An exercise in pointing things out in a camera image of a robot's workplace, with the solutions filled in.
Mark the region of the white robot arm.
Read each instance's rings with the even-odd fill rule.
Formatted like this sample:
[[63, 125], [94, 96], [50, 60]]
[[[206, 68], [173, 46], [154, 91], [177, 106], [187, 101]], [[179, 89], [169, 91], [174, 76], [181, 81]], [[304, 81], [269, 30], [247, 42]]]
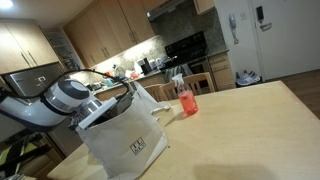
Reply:
[[111, 79], [123, 84], [126, 91], [101, 101], [80, 81], [62, 79], [66, 74], [69, 71], [33, 96], [19, 96], [1, 88], [1, 114], [35, 132], [52, 131], [67, 117], [77, 120], [76, 126], [85, 129], [129, 92], [126, 82], [111, 76]]

